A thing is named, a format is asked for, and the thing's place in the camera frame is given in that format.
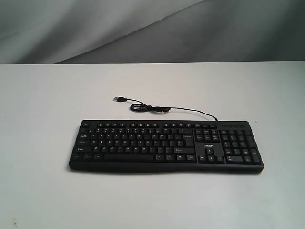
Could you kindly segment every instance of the spacebar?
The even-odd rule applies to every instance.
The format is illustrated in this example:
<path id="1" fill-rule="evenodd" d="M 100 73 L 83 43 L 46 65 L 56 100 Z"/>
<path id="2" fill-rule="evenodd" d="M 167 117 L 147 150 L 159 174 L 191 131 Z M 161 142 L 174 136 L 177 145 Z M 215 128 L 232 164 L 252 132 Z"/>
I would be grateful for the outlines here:
<path id="1" fill-rule="evenodd" d="M 104 161 L 152 162 L 152 154 L 105 154 Z"/>

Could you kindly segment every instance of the black cable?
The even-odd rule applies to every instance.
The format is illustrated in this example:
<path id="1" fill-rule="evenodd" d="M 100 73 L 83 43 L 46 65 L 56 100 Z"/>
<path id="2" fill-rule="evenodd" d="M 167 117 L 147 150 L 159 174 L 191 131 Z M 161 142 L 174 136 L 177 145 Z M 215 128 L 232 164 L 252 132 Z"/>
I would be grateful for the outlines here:
<path id="1" fill-rule="evenodd" d="M 211 114 L 207 114 L 205 112 L 202 111 L 198 111 L 198 110 L 193 110 L 193 109 L 187 109 L 187 108 L 181 108 L 181 107 L 160 107 L 160 106 L 150 106 L 150 105 L 146 105 L 145 103 L 140 102 L 139 100 L 135 100 L 135 99 L 126 99 L 124 97 L 115 97 L 113 99 L 114 101 L 117 102 L 125 102 L 125 101 L 136 101 L 138 102 L 138 104 L 131 104 L 130 109 L 134 112 L 147 112 L 147 111 L 155 111 L 155 112 L 169 112 L 170 109 L 180 109 L 180 110 L 185 110 L 185 111 L 196 111 L 199 113 L 202 113 L 204 115 L 213 117 L 216 121 L 218 121 L 218 119 L 211 115 Z"/>

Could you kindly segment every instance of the cable cord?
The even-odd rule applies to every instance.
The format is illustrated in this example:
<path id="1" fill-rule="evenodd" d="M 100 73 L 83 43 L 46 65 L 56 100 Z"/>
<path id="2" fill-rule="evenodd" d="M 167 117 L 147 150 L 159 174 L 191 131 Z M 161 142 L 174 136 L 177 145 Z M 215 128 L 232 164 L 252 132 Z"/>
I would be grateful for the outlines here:
<path id="1" fill-rule="evenodd" d="M 125 102 L 125 101 L 135 101 L 138 102 L 138 104 L 131 104 L 130 106 L 130 110 L 134 111 L 134 112 L 148 112 L 148 111 L 155 111 L 155 112 L 169 112 L 171 109 L 180 109 L 180 110 L 185 110 L 185 111 L 196 111 L 199 113 L 202 113 L 204 115 L 210 116 L 212 118 L 215 119 L 215 121 L 218 121 L 218 119 L 211 115 L 211 114 L 207 114 L 205 112 L 202 111 L 198 111 L 198 110 L 194 110 L 194 109 L 187 109 L 187 108 L 181 108 L 181 107 L 160 107 L 160 106 L 150 106 L 150 105 L 146 105 L 145 103 L 142 103 L 139 100 L 135 100 L 135 99 L 126 99 L 124 97 L 115 97 L 113 99 L 116 102 Z"/>

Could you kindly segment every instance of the white table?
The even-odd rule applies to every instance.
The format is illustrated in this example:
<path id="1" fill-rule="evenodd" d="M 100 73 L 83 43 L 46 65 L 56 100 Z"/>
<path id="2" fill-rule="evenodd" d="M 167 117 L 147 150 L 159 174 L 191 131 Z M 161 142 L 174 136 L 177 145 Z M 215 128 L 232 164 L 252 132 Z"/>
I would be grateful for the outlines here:
<path id="1" fill-rule="evenodd" d="M 259 175 L 72 172 L 83 119 L 133 113 L 115 96 L 250 122 Z M 0 65 L 0 228 L 304 228 L 305 62 Z"/>

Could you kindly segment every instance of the keyboard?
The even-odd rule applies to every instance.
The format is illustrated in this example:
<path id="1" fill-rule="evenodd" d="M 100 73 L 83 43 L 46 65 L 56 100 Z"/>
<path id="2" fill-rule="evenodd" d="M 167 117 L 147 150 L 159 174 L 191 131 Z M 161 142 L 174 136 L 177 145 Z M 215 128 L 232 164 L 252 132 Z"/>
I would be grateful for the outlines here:
<path id="1" fill-rule="evenodd" d="M 72 170 L 225 171 L 264 168 L 248 122 L 83 120 Z"/>

